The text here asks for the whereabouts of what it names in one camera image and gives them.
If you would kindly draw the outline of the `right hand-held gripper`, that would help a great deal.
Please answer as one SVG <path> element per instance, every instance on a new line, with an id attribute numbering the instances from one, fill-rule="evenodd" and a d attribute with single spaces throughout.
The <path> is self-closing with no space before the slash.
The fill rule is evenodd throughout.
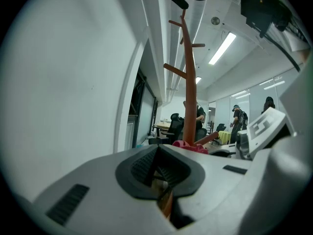
<path id="1" fill-rule="evenodd" d="M 282 100 L 293 136 L 272 148 L 253 198 L 250 187 L 235 212 L 222 214 L 222 235 L 310 235 L 313 232 L 313 60 L 285 91 Z"/>

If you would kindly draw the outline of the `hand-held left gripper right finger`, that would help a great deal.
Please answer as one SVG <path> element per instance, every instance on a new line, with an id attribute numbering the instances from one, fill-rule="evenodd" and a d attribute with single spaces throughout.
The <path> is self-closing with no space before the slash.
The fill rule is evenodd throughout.
<path id="1" fill-rule="evenodd" d="M 243 174 L 225 170 L 224 167 L 231 165 L 249 169 L 251 165 L 250 161 L 201 154 L 171 145 L 165 147 L 199 163 L 205 171 L 199 189 L 191 196 L 178 199 L 182 213 L 196 221 L 217 207 L 242 180 Z"/>

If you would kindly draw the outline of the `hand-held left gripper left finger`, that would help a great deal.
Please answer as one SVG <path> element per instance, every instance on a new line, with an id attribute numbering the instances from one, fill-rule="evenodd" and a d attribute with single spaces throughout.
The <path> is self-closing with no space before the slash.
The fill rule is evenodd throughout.
<path id="1" fill-rule="evenodd" d="M 156 146 L 143 146 L 98 157 L 80 165 L 44 189 L 33 205 L 44 215 L 76 184 L 88 192 L 58 234 L 67 235 L 168 235 L 176 231 L 155 200 L 130 196 L 118 183 L 115 171 L 125 159 L 149 152 Z"/>

